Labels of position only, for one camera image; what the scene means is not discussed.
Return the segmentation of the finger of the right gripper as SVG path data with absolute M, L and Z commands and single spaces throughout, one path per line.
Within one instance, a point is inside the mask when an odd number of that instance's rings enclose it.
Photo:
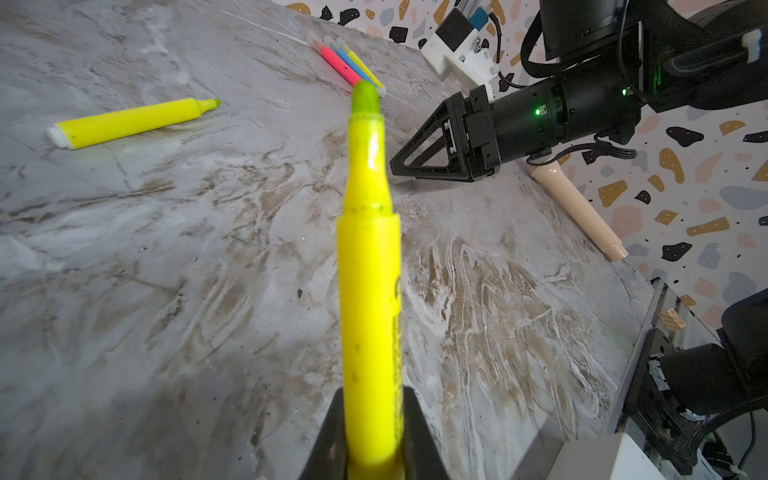
M 443 101 L 390 160 L 394 176 L 468 182 L 469 140 L 460 93 Z

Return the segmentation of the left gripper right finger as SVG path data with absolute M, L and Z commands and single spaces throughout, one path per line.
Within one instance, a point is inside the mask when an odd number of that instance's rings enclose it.
M 449 480 L 450 477 L 420 407 L 416 391 L 403 389 L 403 462 L 408 480 Z

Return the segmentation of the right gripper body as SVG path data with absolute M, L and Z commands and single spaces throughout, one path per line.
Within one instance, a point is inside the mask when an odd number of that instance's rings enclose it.
M 493 102 L 478 87 L 465 99 L 464 125 L 473 180 L 501 164 L 541 157 L 559 144 L 598 135 L 625 145 L 641 117 L 641 101 L 614 61 L 593 59 Z

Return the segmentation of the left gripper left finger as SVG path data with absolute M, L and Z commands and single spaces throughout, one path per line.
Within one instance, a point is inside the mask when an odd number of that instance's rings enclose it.
M 343 389 L 331 401 L 300 480 L 346 480 L 348 450 Z

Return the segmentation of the yellow highlighter pen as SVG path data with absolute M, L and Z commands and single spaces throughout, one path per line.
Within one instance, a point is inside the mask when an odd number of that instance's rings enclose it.
M 46 135 L 60 149 L 77 150 L 200 118 L 219 99 L 187 98 L 57 122 Z
M 353 90 L 349 175 L 337 219 L 343 407 L 350 479 L 401 479 L 401 224 L 387 178 L 379 93 Z
M 387 96 L 387 90 L 383 83 L 376 77 L 373 71 L 362 61 L 362 59 L 351 49 L 351 47 L 341 38 L 338 37 L 336 42 L 344 53 L 351 59 L 351 61 L 370 79 L 372 83 L 376 85 L 381 97 Z

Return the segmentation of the pink highlighter pen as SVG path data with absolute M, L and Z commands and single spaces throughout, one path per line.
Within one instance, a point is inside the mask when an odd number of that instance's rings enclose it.
M 355 86 L 362 80 L 362 77 L 358 73 L 356 73 L 344 60 L 342 60 L 313 32 L 309 32 L 307 34 L 307 42 L 351 86 Z

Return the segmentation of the blue highlighter pen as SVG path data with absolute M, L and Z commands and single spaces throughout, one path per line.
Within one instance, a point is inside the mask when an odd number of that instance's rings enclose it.
M 363 80 L 368 81 L 369 83 L 373 83 L 373 80 L 370 78 L 370 76 L 357 63 L 354 62 L 354 60 L 341 48 L 341 46 L 335 40 L 333 40 L 329 35 L 325 35 L 324 40 L 332 49 L 332 51 L 336 53 L 337 56 L 343 60 L 350 69 L 358 74 Z

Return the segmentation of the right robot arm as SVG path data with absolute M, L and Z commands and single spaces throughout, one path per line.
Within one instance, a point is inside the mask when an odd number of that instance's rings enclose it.
M 514 82 L 479 34 L 497 17 L 461 1 L 421 52 L 465 86 L 392 158 L 396 176 L 474 182 L 504 163 L 542 167 L 580 150 L 634 158 L 643 107 L 722 110 L 767 96 L 767 5 L 723 1 L 686 18 L 665 1 L 543 1 Z

